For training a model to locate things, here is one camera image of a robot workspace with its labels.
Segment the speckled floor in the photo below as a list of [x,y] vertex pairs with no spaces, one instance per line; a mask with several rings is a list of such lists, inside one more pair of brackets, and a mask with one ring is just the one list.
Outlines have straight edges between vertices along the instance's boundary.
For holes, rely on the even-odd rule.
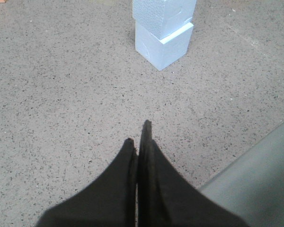
[[195,187],[284,121],[284,0],[200,0],[187,52],[157,71],[130,0],[0,4],[0,227],[33,226],[144,120]]

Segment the styrofoam box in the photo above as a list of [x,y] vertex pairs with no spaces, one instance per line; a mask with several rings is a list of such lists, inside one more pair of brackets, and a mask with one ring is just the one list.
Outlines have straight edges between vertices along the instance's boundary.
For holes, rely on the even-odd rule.
[[196,0],[133,0],[133,18],[158,39],[191,22]]
[[158,70],[162,70],[187,52],[193,27],[192,23],[187,23],[159,40],[136,21],[136,51]]

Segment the floor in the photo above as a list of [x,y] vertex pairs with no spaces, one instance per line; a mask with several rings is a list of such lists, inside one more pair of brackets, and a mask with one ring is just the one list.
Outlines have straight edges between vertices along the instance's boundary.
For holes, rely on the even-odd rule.
[[130,0],[0,4],[0,227],[32,227],[142,124],[200,188],[284,122],[284,0],[199,0],[187,54],[157,71]]

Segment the light blue box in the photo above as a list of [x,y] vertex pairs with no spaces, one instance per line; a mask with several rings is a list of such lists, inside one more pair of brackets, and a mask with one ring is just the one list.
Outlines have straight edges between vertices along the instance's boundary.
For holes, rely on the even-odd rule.
[[186,54],[193,27],[192,23],[187,23],[159,40],[136,21],[136,51],[158,70],[162,70]]
[[196,0],[133,0],[133,18],[158,39],[191,22]]

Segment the stacked boxes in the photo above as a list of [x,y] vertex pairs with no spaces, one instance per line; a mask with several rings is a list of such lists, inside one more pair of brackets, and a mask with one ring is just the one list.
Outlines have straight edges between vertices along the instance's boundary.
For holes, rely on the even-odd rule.
[[136,50],[158,70],[187,52],[196,0],[133,0]]

